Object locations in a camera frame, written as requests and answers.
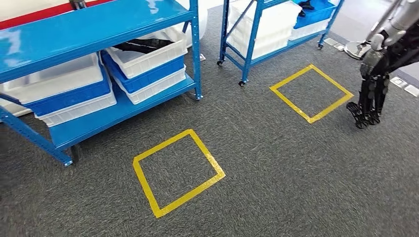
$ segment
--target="shelf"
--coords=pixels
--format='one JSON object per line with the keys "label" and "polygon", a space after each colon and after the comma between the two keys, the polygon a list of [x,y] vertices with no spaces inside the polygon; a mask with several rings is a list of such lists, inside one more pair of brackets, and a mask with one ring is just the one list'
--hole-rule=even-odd
{"label": "shelf", "polygon": [[283,53],[283,52],[285,52],[285,51],[287,51],[289,49],[292,49],[294,47],[297,47],[297,46],[299,46],[299,45],[301,45],[301,44],[303,44],[303,43],[305,43],[305,42],[307,42],[309,40],[312,40],[312,39],[316,38],[318,35],[321,35],[324,32],[326,32],[326,30],[323,30],[323,31],[320,31],[320,32],[317,32],[317,33],[314,33],[314,34],[311,34],[311,35],[308,35],[308,36],[305,36],[305,37],[296,39],[296,40],[292,40],[292,41],[290,40],[290,41],[288,41],[288,45],[286,47],[280,48],[280,49],[278,49],[276,51],[273,51],[271,53],[268,53],[266,55],[263,55],[261,57],[258,57],[258,58],[253,59],[251,61],[251,65],[252,66],[257,65],[257,64],[259,64],[259,63],[261,63],[261,62],[263,62],[265,60],[268,60],[268,59],[270,59],[272,57],[275,57],[276,55],[278,55],[280,53]]}
{"label": "shelf", "polygon": [[[266,55],[263,55],[261,57],[255,58],[251,61],[251,66],[254,66],[256,64],[259,64],[265,60],[268,60],[272,57],[275,57],[276,55],[283,53],[289,49],[292,49],[294,47],[297,47],[309,40],[312,40],[314,38],[316,38],[318,35],[323,34],[325,31],[319,31],[317,33],[311,34],[309,36],[305,36],[296,40],[290,40],[288,41],[288,45],[286,47],[280,48],[276,51],[273,51],[271,53],[268,53]],[[246,60],[245,56],[243,56],[235,47],[233,47],[231,44],[226,42],[227,47],[229,47],[234,53],[236,53],[240,58],[242,58],[243,60]],[[237,67],[239,67],[240,69],[243,68],[243,65],[241,65],[239,62],[237,62],[233,57],[231,57],[230,54],[228,54],[227,52],[225,53],[225,56],[227,56],[228,59],[230,59],[234,64],[236,64]]]}
{"label": "shelf", "polygon": [[0,31],[0,83],[191,20],[175,0],[115,0]]}
{"label": "shelf", "polygon": [[113,90],[117,104],[89,115],[49,128],[52,142],[58,149],[65,149],[77,144],[125,119],[146,111],[164,101],[172,99],[197,84],[186,75],[186,79],[178,84],[154,95],[153,97],[133,105],[125,93],[114,84]]}

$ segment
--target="gray carpet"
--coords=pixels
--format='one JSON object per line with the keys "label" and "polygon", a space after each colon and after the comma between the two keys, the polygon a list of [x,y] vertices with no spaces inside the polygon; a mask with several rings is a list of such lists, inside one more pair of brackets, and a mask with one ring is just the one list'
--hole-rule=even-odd
{"label": "gray carpet", "polygon": [[[184,94],[87,139],[67,168],[0,125],[0,236],[419,236],[419,100],[391,85],[376,127],[356,129],[344,106],[309,124],[269,86],[313,63],[356,94],[359,62],[313,40],[256,66],[241,88],[231,62],[215,64],[220,14],[210,10],[202,40],[202,101]],[[302,82],[283,89],[302,91],[290,96],[308,112],[338,96]],[[189,128],[226,176],[156,219],[133,157]],[[214,175],[190,138],[140,164],[161,207]]]}

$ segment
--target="metal robot arm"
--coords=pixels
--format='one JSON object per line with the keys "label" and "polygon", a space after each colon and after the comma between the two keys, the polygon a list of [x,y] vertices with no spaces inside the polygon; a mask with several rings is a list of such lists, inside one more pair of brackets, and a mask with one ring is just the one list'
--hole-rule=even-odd
{"label": "metal robot arm", "polygon": [[380,123],[389,73],[419,61],[419,0],[407,0],[372,36],[370,44],[360,69],[359,102],[346,105],[358,128]]}

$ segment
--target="yellow floor tape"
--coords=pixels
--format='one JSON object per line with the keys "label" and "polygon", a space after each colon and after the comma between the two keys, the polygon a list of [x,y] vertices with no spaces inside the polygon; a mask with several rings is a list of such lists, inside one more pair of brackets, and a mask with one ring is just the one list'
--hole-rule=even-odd
{"label": "yellow floor tape", "polygon": [[[179,199],[173,201],[169,205],[160,209],[159,205],[157,204],[156,199],[154,198],[153,192],[151,191],[150,186],[147,183],[147,179],[144,176],[144,173],[141,169],[141,166],[140,166],[139,162],[140,162],[140,160],[146,158],[147,156],[157,152],[158,150],[163,149],[164,147],[176,142],[177,140],[179,140],[179,139],[181,139],[181,138],[183,138],[187,135],[190,135],[192,137],[192,139],[194,139],[195,143],[198,145],[198,147],[202,151],[202,153],[204,153],[205,157],[211,163],[211,165],[213,166],[213,168],[215,169],[217,174],[214,177],[207,180],[206,182],[204,182],[203,184],[201,184],[198,187],[194,188],[193,190],[189,191],[187,194],[183,195]],[[148,201],[149,201],[150,206],[151,206],[151,210],[153,211],[154,215],[157,218],[162,217],[162,216],[168,214],[169,212],[173,211],[174,209],[176,209],[180,205],[189,201],[191,198],[195,197],[196,195],[198,195],[199,193],[201,193],[202,191],[204,191],[205,189],[207,189],[208,187],[210,187],[211,185],[215,184],[220,179],[225,177],[224,171],[221,169],[221,167],[218,165],[217,161],[215,161],[214,157],[211,155],[211,153],[205,147],[205,145],[200,140],[200,138],[197,136],[195,131],[192,130],[192,129],[188,129],[186,131],[183,131],[183,132],[177,134],[176,136],[174,136],[174,137],[158,144],[157,146],[149,149],[148,151],[145,151],[145,152],[139,154],[138,156],[134,157],[134,161],[133,161],[132,165],[134,166],[135,173],[137,174],[138,180],[140,181],[140,184],[141,184],[141,186],[144,190],[144,193],[145,193],[146,197],[148,198]]]}
{"label": "yellow floor tape", "polygon": [[[341,90],[343,93],[345,93],[345,95],[340,98],[338,101],[334,102],[333,104],[331,104],[329,107],[327,107],[326,109],[324,109],[323,111],[321,111],[320,113],[316,114],[313,117],[309,117],[306,113],[304,113],[299,107],[297,107],[294,103],[292,103],[289,99],[287,99],[282,93],[280,93],[278,91],[278,88],[287,84],[288,82],[294,80],[295,78],[303,75],[304,73],[310,71],[310,70],[315,70],[318,74],[320,74],[322,77],[326,78],[328,81],[330,81],[330,83],[332,83],[333,85],[335,85],[337,88],[339,88],[339,90]],[[324,72],[322,72],[320,69],[318,69],[316,66],[314,66],[313,64],[308,65],[308,67],[302,69],[301,71],[295,73],[294,75],[286,78],[285,80],[269,87],[276,95],[279,96],[279,98],[281,98],[287,105],[289,105],[293,110],[295,110],[299,115],[301,115],[303,118],[305,118],[309,123],[314,123],[315,121],[323,118],[324,116],[326,116],[328,113],[330,113],[332,110],[336,109],[337,107],[339,107],[340,105],[342,105],[343,103],[345,103],[346,101],[348,101],[350,98],[352,98],[354,95],[349,92],[348,90],[346,90],[345,88],[343,88],[341,85],[339,85],[336,81],[334,81],[332,78],[330,78],[328,75],[326,75]]]}

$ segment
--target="stacked bins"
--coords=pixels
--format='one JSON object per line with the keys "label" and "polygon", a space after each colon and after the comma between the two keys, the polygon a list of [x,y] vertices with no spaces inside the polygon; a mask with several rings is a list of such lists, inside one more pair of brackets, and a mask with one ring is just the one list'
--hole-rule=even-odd
{"label": "stacked bins", "polygon": [[[248,4],[248,0],[240,0],[230,4],[228,32],[245,11]],[[244,57],[247,56],[255,10],[256,2],[253,2],[227,39],[227,42],[235,47]],[[252,59],[286,47],[300,12],[301,7],[292,1],[265,9],[260,18]]]}
{"label": "stacked bins", "polygon": [[122,51],[114,47],[102,52],[110,74],[133,104],[186,79],[183,55],[188,50],[184,33],[169,27],[138,39],[169,40],[172,43],[150,53]]}
{"label": "stacked bins", "polygon": [[[306,0],[293,0],[300,3]],[[296,40],[325,30],[336,6],[328,0],[311,0],[313,10],[304,10],[305,17],[299,16],[290,40]]]}
{"label": "stacked bins", "polygon": [[49,127],[116,104],[97,53],[6,82],[3,89]]}

